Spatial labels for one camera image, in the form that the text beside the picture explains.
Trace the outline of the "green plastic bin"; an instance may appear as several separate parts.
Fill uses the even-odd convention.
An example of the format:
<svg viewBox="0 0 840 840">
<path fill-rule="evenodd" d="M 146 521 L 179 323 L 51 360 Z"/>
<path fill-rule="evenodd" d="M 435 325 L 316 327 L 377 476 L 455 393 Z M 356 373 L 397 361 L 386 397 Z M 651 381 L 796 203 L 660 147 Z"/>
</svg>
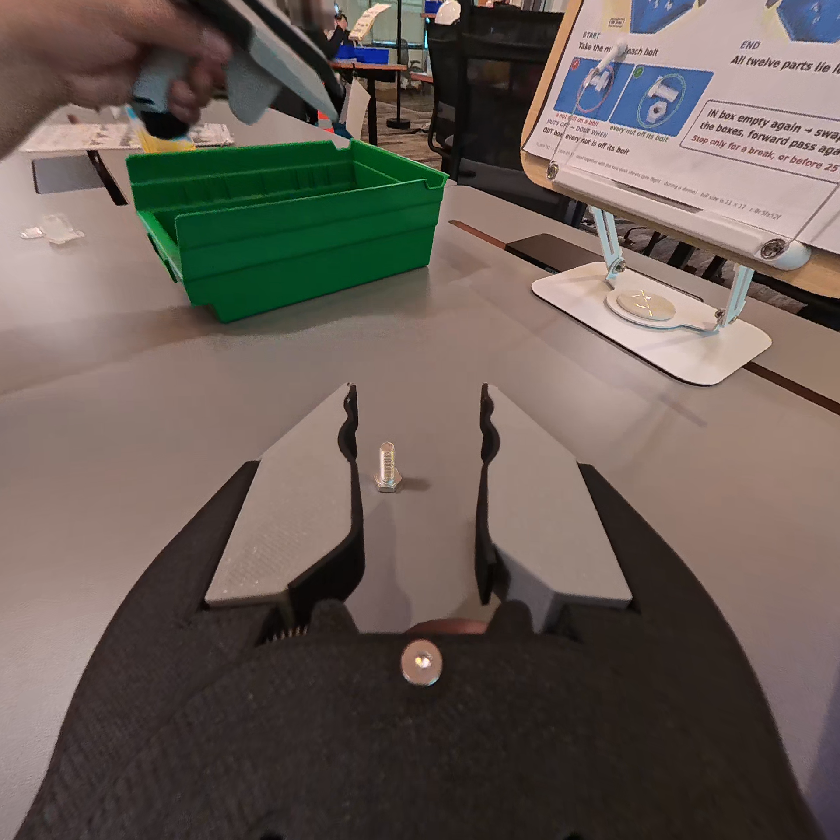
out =
<svg viewBox="0 0 840 840">
<path fill-rule="evenodd" d="M 448 176 L 352 140 L 127 158 L 154 251 L 233 322 L 428 265 Z"/>
</svg>

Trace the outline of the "person's left hand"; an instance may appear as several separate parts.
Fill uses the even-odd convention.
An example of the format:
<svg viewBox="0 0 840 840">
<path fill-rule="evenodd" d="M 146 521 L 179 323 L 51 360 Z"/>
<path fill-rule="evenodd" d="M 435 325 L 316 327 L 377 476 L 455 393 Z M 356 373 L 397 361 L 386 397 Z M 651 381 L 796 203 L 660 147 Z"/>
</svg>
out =
<svg viewBox="0 0 840 840">
<path fill-rule="evenodd" d="M 166 1 L 1 2 L 1 155 L 67 105 L 122 106 L 152 50 L 191 66 L 168 95 L 170 111 L 198 120 L 224 82 L 228 40 L 183 5 Z"/>
</svg>

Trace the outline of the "black office chair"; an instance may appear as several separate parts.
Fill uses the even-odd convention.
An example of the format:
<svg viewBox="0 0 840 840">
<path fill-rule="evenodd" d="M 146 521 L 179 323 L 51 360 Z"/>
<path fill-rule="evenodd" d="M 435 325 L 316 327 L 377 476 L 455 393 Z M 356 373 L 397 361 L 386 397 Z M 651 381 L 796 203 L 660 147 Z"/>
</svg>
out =
<svg viewBox="0 0 840 840">
<path fill-rule="evenodd" d="M 524 122 L 564 13 L 460 3 L 456 24 L 427 21 L 435 105 L 429 146 L 451 177 L 477 184 L 480 168 L 522 170 Z"/>
</svg>

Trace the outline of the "disinfectant wipes canister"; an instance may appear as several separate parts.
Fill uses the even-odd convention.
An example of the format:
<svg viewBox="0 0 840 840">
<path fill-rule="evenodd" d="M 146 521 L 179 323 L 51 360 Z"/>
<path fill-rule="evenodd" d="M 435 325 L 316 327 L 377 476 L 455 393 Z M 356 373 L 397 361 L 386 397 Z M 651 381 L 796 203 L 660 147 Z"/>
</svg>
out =
<svg viewBox="0 0 840 840">
<path fill-rule="evenodd" d="M 129 124 L 136 140 L 144 153 L 160 154 L 194 151 L 196 149 L 196 145 L 189 134 L 173 140 L 162 140 L 156 138 L 144 127 L 143 121 L 138 117 L 131 106 L 125 106 L 124 110 L 129 119 Z"/>
</svg>

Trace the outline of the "wooden desk with black legs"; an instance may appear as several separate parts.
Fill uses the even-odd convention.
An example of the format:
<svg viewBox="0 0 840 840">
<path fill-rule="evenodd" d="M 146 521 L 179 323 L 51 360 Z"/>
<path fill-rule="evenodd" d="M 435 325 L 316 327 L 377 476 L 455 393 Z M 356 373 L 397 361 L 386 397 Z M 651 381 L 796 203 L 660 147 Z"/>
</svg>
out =
<svg viewBox="0 0 840 840">
<path fill-rule="evenodd" d="M 399 91 L 400 77 L 403 72 L 408 71 L 408 66 L 400 64 L 360 63 L 346 59 L 334 59 L 330 61 L 330 65 L 334 70 L 339 72 L 342 78 L 359 77 L 364 80 L 366 90 L 369 94 L 366 107 L 368 143 L 377 146 L 377 99 L 375 83 L 377 81 L 394 81 Z"/>
</svg>

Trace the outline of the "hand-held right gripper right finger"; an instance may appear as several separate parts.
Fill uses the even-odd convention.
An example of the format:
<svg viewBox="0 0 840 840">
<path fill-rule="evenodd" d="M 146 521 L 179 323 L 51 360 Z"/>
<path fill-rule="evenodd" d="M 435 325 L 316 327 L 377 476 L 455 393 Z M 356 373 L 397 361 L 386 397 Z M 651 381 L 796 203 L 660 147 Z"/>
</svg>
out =
<svg viewBox="0 0 840 840">
<path fill-rule="evenodd" d="M 624 609 L 632 593 L 577 458 L 494 385 L 479 399 L 479 598 L 525 605 L 545 634 L 569 605 Z"/>
</svg>

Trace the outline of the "black floor lamp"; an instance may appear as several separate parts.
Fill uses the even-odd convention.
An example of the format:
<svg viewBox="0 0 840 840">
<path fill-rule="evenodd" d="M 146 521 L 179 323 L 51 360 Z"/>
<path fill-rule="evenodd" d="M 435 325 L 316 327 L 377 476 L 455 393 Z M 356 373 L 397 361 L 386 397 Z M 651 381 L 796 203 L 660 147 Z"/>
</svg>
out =
<svg viewBox="0 0 840 840">
<path fill-rule="evenodd" d="M 401 69 L 395 72 L 395 115 L 386 119 L 386 127 L 397 131 L 407 131 L 412 127 L 407 110 L 404 108 L 408 87 L 408 71 L 412 66 L 412 50 L 422 41 L 424 24 L 422 1 L 395 1 L 392 32 L 389 33 L 389 46 L 392 48 L 392 63 Z"/>
</svg>

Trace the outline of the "clear plastic wrapper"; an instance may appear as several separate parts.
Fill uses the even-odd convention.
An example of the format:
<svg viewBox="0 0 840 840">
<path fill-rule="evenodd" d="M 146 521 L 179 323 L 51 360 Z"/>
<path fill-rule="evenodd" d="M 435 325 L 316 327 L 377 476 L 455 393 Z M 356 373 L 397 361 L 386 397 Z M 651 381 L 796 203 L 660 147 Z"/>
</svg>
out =
<svg viewBox="0 0 840 840">
<path fill-rule="evenodd" d="M 37 224 L 23 228 L 19 236 L 23 240 L 44 239 L 51 245 L 64 246 L 83 239 L 85 234 L 76 228 L 62 213 L 41 215 Z"/>
</svg>

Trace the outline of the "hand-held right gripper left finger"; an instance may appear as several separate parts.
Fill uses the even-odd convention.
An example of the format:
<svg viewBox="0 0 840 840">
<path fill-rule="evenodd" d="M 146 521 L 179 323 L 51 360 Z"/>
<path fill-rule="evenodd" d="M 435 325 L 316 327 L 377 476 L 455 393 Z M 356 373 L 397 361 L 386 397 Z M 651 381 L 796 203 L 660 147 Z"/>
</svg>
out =
<svg viewBox="0 0 840 840">
<path fill-rule="evenodd" d="M 260 457 L 206 591 L 209 607 L 345 601 L 364 574 L 355 433 L 342 384 Z"/>
</svg>

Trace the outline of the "long silver hex bolt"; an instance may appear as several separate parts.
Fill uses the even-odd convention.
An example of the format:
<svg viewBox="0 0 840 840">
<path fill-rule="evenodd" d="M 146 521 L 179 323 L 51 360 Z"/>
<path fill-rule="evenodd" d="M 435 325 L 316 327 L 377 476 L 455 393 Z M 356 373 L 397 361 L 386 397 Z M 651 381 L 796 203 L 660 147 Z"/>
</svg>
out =
<svg viewBox="0 0 840 840">
<path fill-rule="evenodd" d="M 374 483 L 376 489 L 385 494 L 394 494 L 401 489 L 403 478 L 396 467 L 395 447 L 391 442 L 383 442 L 380 446 Z"/>
</svg>

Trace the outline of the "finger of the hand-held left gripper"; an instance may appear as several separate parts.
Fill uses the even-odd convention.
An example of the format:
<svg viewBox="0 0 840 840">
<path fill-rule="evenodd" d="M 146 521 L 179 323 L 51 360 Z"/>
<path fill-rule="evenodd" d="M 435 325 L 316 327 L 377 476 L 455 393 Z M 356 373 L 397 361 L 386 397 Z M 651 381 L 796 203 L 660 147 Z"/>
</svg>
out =
<svg viewBox="0 0 840 840">
<path fill-rule="evenodd" d="M 254 124 L 288 89 L 311 108 L 338 121 L 343 84 L 308 33 L 287 14 L 232 14 L 235 42 L 227 63 L 227 99 L 234 116 Z"/>
<path fill-rule="evenodd" d="M 277 46 L 277 78 L 302 100 L 344 100 L 341 78 L 324 54 L 324 30 L 333 21 L 334 2 L 268 1 L 266 26 Z"/>
</svg>

